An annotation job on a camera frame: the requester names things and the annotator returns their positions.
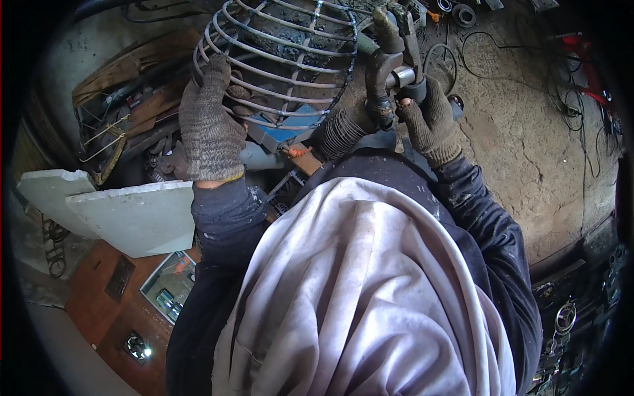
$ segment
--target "white board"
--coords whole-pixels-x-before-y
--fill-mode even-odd
[[[100,239],[90,227],[66,206],[66,198],[95,191],[88,173],[83,170],[69,172],[63,169],[38,170],[22,174],[18,191],[40,212],[71,233]]]
[[[191,248],[191,181],[160,182],[71,196],[67,207],[92,231],[130,257]]]

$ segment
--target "knit glove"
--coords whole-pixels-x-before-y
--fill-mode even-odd
[[[203,71],[202,87],[190,81],[178,110],[188,176],[192,181],[235,180],[244,174],[240,152],[246,147],[247,131],[222,108],[231,75],[229,58],[212,55]]]
[[[458,143],[458,123],[453,120],[451,105],[440,83],[429,75],[425,77],[427,97],[420,107],[411,99],[402,99],[397,105],[396,115],[399,120],[405,121],[411,145],[435,169],[458,158],[462,147]]]

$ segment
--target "dark sleeve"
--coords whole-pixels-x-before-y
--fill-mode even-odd
[[[202,244],[195,282],[167,346],[167,394],[208,395],[214,351],[263,233],[266,195],[244,176],[216,189],[193,187],[191,214]]]
[[[517,393],[523,395],[537,370],[543,335],[522,230],[493,201],[482,182],[480,167],[471,165],[464,156],[434,172],[438,176],[436,197],[456,225],[469,232],[484,257],[491,299],[513,350]]]

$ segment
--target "metal wire basket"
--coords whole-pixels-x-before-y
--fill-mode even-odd
[[[352,77],[357,54],[352,11],[320,0],[294,1],[314,6],[310,10],[282,0],[247,3],[252,2],[229,0],[214,14],[194,50],[196,71],[203,75],[208,51],[227,54],[232,69],[240,71],[232,73],[231,83],[264,98],[261,104],[225,92],[254,112],[246,117],[224,107],[229,114],[270,129],[316,128]],[[333,78],[316,82],[320,75]],[[302,118],[288,122],[291,117]]]

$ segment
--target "dirty floor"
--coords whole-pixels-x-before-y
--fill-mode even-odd
[[[499,13],[478,15],[479,23],[471,29],[451,25],[448,42],[458,57],[453,92],[465,102],[459,122],[464,152],[482,167],[495,200],[522,226],[529,263],[535,264],[576,241],[612,212],[620,152],[615,140],[606,141],[600,108],[590,97],[583,96],[585,127],[572,131],[566,125],[546,93],[548,65],[540,54],[498,49],[489,37],[474,35],[464,54],[471,70],[523,84],[482,79],[466,71],[462,43],[471,32],[489,32],[499,45],[535,41],[536,32],[527,27],[525,18],[516,18],[522,10],[512,2],[505,6]],[[445,33],[445,25],[438,30],[428,25],[422,53],[444,42]],[[447,87],[451,80],[446,76],[453,75],[451,56],[444,61],[443,51],[437,50],[434,59],[430,73]],[[567,102],[579,107],[574,92]],[[573,129],[581,125],[580,117],[567,121]],[[588,160],[581,143],[584,132]]]

